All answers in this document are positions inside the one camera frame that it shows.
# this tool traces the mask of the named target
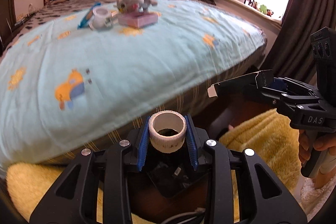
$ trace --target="yellow blanket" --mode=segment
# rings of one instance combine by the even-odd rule
[[[301,164],[298,159],[298,131],[289,127],[289,119],[276,113],[265,112],[242,123],[221,137],[229,149],[242,151],[251,148],[270,166],[285,186],[293,193]],[[22,216],[30,215],[49,187],[62,172],[52,166],[19,163],[7,172],[8,192]],[[234,184],[235,222],[239,221],[238,195]],[[134,224],[151,224],[132,215]],[[102,191],[98,192],[97,221],[102,223]]]

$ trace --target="metal bolt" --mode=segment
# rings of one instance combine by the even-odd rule
[[[215,146],[217,142],[215,140],[207,140],[206,144],[209,146]]]
[[[121,141],[119,142],[119,145],[120,145],[120,146],[123,146],[123,147],[128,146],[128,145],[129,145],[129,141],[128,141],[128,140],[121,140]]]
[[[248,156],[253,156],[254,150],[252,150],[251,148],[245,149],[245,154]]]
[[[88,156],[91,154],[91,150],[88,148],[84,148],[81,153],[83,156]]]

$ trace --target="bed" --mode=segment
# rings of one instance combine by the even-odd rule
[[[264,54],[260,28],[196,0],[157,0],[150,11],[159,21],[144,29],[78,30],[97,1],[116,9],[116,0],[45,6],[6,48],[2,172],[18,161],[66,164],[83,147],[106,149],[157,111],[196,115],[213,101],[208,87],[242,75]],[[73,83],[81,92],[64,105]]]

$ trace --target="window sill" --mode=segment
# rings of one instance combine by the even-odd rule
[[[278,28],[279,30],[281,29],[281,24],[282,24],[282,20],[281,19],[274,19],[274,18],[271,18],[267,15],[264,15],[263,13],[255,10],[254,8],[252,8],[251,6],[247,6],[247,5],[244,5],[241,1],[239,0],[225,0],[225,1],[228,1],[234,5],[237,5],[243,9],[245,9],[247,12],[249,13],[252,13],[254,15],[257,15],[258,17],[264,19],[264,20],[267,20],[271,25],[275,26],[276,28]]]

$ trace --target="white cup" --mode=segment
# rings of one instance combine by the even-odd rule
[[[110,11],[104,7],[96,7],[96,8],[93,8],[92,12],[94,15],[92,26],[95,29],[106,27],[107,22],[109,22],[108,19],[111,17]]]

